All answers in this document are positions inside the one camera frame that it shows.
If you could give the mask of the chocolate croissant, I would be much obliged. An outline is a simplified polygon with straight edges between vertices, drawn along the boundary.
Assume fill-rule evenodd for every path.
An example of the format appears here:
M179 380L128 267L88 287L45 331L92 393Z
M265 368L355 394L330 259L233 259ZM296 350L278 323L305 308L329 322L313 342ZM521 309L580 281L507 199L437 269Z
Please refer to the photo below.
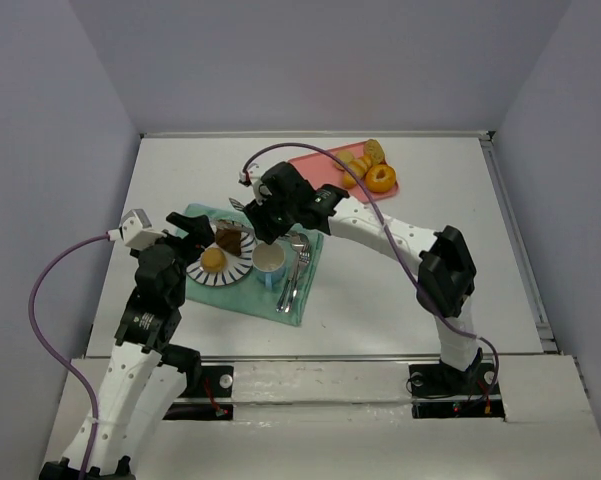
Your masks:
M225 252L240 257L242 254L242 225L228 220L216 222L215 243Z

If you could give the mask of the round muffin front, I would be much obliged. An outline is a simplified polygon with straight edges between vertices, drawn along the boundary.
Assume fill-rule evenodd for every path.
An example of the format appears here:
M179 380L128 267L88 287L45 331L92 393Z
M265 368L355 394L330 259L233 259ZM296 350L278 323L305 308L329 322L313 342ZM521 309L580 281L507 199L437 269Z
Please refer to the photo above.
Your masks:
M227 265L227 257L219 247L207 248L200 257L200 266L207 273L222 272Z

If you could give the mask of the metal tongs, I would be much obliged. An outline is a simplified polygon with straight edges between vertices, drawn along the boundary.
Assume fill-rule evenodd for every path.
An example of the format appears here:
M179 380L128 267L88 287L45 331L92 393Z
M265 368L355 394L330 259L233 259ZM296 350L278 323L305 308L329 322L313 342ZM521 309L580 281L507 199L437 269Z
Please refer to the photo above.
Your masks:
M240 201L238 201L234 198L229 198L229 202L230 202L231 206L238 212L242 212L245 208L245 206ZM211 221L211 223L216 227L216 222L218 220L223 220L223 219L214 219ZM253 228L242 225L242 231L243 231L243 233L248 233L250 235L256 236L255 230ZM310 245L307 238L303 234L300 234L297 232L291 232L291 233L284 234L283 236L279 237L278 240L287 242L290 245L293 245L294 247L298 247L300 251L303 250L303 248L306 244Z

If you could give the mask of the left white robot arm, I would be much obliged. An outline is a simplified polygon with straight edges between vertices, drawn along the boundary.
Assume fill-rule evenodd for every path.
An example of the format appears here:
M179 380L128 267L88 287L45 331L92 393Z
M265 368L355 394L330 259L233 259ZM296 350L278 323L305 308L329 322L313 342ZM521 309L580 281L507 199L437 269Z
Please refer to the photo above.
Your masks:
M60 460L43 465L42 479L134 478L139 455L157 424L179 395L199 383L199 352L171 339L181 321L187 269L215 234L205 215L172 212L167 220L184 236L154 229L141 209L128 212L102 236L123 244L136 258L135 286L99 388L68 361L63 363L85 387L90 409Z

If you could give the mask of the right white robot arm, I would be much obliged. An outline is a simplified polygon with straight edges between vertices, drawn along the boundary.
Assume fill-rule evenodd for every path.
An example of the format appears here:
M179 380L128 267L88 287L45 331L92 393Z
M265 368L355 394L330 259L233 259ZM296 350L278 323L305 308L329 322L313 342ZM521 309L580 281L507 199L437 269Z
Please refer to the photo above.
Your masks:
M482 352L465 303L474 292L477 270L458 229L415 227L337 186L315 189L288 162L260 175L243 171L239 181L254 192L243 212L258 239L271 244L300 225L397 261L414 280L418 303L436 318L447 376L467 380L475 373Z

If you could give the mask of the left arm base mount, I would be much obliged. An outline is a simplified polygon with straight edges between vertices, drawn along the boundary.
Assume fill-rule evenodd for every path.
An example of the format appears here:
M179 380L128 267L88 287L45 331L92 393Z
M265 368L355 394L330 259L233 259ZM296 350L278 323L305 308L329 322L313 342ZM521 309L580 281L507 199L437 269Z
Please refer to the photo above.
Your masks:
M187 386L172 403L163 419L166 421L231 421L234 367L203 365L194 386Z

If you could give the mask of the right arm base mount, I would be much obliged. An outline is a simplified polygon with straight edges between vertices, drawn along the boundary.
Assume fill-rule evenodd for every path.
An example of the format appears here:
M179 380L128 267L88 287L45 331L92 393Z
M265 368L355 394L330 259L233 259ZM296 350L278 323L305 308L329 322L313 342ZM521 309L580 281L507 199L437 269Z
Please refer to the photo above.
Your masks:
M505 418L499 386L493 389L494 366L482 363L469 377L441 363L409 366L405 387L412 416L424 419Z

